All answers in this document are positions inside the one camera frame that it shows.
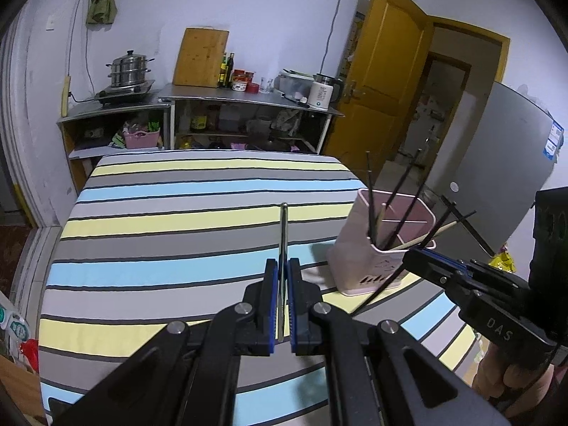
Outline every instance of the green label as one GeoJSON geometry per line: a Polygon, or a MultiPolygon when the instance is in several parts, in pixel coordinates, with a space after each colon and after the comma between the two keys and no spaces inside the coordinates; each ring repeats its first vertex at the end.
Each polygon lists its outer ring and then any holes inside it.
{"type": "Polygon", "coordinates": [[[26,342],[29,338],[29,334],[28,334],[28,329],[26,328],[25,325],[13,321],[10,324],[10,328],[12,329],[13,333],[16,335],[16,337],[23,342],[26,342]]]}

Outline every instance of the finger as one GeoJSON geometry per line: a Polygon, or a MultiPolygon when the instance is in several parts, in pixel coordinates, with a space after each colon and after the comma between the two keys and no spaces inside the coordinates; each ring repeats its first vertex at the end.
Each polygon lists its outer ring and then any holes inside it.
{"type": "Polygon", "coordinates": [[[499,348],[495,344],[489,344],[487,354],[479,363],[479,367],[485,373],[490,384],[502,384],[506,367],[501,363],[499,348]]]}
{"type": "Polygon", "coordinates": [[[501,383],[491,384],[483,370],[478,370],[477,374],[473,378],[471,387],[473,387],[477,393],[481,394],[485,400],[488,400],[489,397],[501,396],[505,389],[501,383]]]}
{"type": "Polygon", "coordinates": [[[519,399],[505,411],[505,416],[511,418],[526,412],[538,405],[544,399],[555,374],[554,366],[550,365],[546,373],[519,399]]]}
{"type": "Polygon", "coordinates": [[[518,365],[509,365],[503,375],[503,383],[513,389],[528,386],[536,377],[540,376],[542,368],[537,370],[527,370],[518,365]]]}

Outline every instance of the striped tablecloth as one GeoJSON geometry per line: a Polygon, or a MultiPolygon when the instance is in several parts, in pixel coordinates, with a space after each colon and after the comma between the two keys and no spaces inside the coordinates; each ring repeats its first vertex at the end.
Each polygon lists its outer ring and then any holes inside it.
{"type": "MultiPolygon", "coordinates": [[[[198,323],[242,299],[276,258],[279,204],[289,209],[289,257],[329,303],[365,296],[334,288],[326,250],[363,184],[318,155],[172,151],[103,158],[55,251],[40,321],[40,376],[50,397],[74,402],[167,322],[198,323]]],[[[457,374],[474,334],[441,289],[413,274],[358,318],[392,318],[457,374]]],[[[329,424],[323,359],[289,343],[243,357],[234,424],[329,424]]]]}

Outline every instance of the screw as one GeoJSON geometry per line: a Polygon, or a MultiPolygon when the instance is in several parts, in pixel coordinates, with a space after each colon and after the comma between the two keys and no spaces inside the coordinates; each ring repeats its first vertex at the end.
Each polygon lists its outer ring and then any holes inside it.
{"type": "Polygon", "coordinates": [[[381,330],[383,330],[385,333],[394,334],[398,331],[398,323],[396,323],[394,320],[383,320],[381,322],[381,330]]]}
{"type": "Polygon", "coordinates": [[[168,333],[171,334],[181,334],[185,330],[185,323],[181,320],[174,320],[173,322],[168,323],[166,330],[168,330],[168,333]]]}
{"type": "Polygon", "coordinates": [[[329,314],[331,312],[331,306],[328,303],[315,303],[313,310],[318,314],[329,314]]]}
{"type": "Polygon", "coordinates": [[[252,306],[249,303],[239,303],[235,306],[235,312],[237,314],[247,315],[252,311],[252,306]]]}

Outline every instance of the refrigerator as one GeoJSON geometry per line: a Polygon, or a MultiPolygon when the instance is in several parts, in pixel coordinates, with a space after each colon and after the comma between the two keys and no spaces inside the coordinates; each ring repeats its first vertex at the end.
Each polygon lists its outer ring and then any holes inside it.
{"type": "MultiPolygon", "coordinates": [[[[495,82],[471,144],[451,183],[438,194],[456,202],[463,214],[476,210],[469,221],[497,252],[550,176],[562,139],[562,127],[546,112],[495,82]]],[[[436,203],[437,218],[444,209],[436,203]]],[[[437,251],[454,259],[490,259],[461,225],[441,234],[437,243],[437,251]]]]}

